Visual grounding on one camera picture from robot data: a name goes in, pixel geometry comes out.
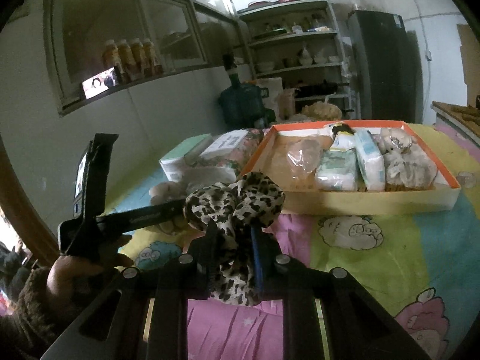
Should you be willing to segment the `left hand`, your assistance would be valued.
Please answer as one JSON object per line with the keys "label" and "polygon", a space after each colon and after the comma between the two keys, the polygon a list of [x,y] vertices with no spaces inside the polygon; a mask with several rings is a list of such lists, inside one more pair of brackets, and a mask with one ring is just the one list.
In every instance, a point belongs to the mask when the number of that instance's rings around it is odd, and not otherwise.
{"label": "left hand", "polygon": [[117,267],[133,264],[123,253],[116,253],[112,261],[101,265],[86,258],[60,255],[46,276],[43,307],[58,318],[79,314],[116,275]]}

